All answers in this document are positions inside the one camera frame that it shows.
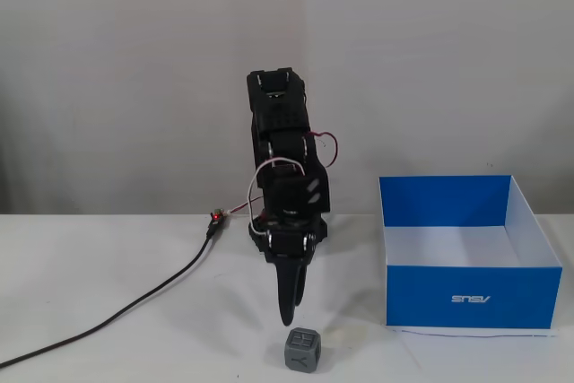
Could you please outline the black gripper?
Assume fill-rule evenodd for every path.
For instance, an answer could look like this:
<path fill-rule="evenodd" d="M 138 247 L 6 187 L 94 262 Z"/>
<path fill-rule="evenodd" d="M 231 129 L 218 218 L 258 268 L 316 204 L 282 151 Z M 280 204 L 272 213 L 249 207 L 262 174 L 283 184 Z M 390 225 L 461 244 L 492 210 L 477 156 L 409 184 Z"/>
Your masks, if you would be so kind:
<path fill-rule="evenodd" d="M 280 315 L 289 326 L 304 295 L 308 264 L 328 235 L 327 223 L 321 216 L 308 223 L 279 223 L 276 218 L 259 216 L 249 224 L 248 233 L 265 261 L 275 262 Z"/>

